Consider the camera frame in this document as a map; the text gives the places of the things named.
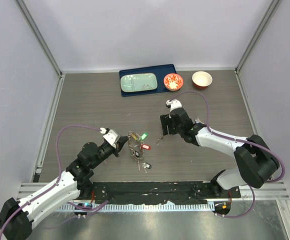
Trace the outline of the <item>silver key with ring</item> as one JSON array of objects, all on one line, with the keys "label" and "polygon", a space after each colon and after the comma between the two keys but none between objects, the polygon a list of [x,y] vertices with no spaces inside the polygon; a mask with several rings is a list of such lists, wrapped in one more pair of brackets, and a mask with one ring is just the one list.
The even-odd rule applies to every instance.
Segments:
[{"label": "silver key with ring", "polygon": [[156,141],[156,144],[158,145],[159,142],[160,142],[163,138],[164,138],[164,137],[163,137],[162,135],[160,135],[160,136],[158,137],[157,141]]}]

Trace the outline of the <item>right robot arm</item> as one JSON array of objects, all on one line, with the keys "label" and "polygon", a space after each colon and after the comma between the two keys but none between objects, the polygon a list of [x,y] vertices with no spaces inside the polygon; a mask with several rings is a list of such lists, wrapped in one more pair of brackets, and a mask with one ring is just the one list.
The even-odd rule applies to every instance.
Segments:
[{"label": "right robot arm", "polygon": [[215,197],[221,198],[238,186],[259,189],[280,167],[258,135],[235,137],[215,131],[202,122],[193,122],[182,107],[161,115],[160,122],[164,136],[178,134],[186,143],[216,150],[235,160],[235,168],[222,170],[211,180],[210,190]]}]

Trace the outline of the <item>metal key organizer with rings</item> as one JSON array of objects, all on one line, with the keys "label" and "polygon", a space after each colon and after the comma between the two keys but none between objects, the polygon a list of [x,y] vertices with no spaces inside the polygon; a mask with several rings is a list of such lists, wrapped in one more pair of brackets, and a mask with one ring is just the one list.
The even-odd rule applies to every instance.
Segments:
[{"label": "metal key organizer with rings", "polygon": [[144,140],[148,137],[148,133],[144,132],[138,134],[134,131],[130,131],[127,135],[128,137],[128,148],[131,152],[131,156],[137,163],[138,170],[144,170],[145,174],[148,173],[148,170],[152,168],[152,165],[145,161],[145,151],[151,150],[151,147],[144,143]]}]

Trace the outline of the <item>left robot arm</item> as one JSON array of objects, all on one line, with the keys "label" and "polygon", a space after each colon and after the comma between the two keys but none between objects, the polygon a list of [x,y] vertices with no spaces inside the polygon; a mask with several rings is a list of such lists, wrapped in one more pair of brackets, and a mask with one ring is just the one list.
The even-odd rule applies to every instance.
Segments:
[{"label": "left robot arm", "polygon": [[88,142],[56,179],[27,197],[6,200],[0,211],[0,238],[25,240],[65,203],[77,198],[87,199],[92,192],[93,170],[111,155],[117,157],[127,141],[127,136],[119,136],[111,141],[104,140],[101,145]]}]

